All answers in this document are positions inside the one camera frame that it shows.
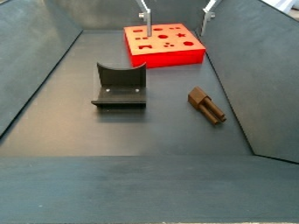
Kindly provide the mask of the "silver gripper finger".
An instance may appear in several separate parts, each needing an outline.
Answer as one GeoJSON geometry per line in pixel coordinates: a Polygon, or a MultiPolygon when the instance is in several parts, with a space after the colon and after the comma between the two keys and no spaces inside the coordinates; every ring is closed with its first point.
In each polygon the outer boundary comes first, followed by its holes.
{"type": "Polygon", "coordinates": [[[201,20],[201,26],[200,26],[200,36],[204,35],[206,23],[210,21],[210,19],[214,17],[214,9],[217,5],[220,4],[221,0],[209,0],[206,6],[202,8],[202,20],[201,20]]]}
{"type": "Polygon", "coordinates": [[[152,13],[150,9],[145,5],[145,0],[134,0],[141,12],[138,13],[138,17],[145,21],[145,28],[146,28],[146,36],[152,36],[152,13]]]}

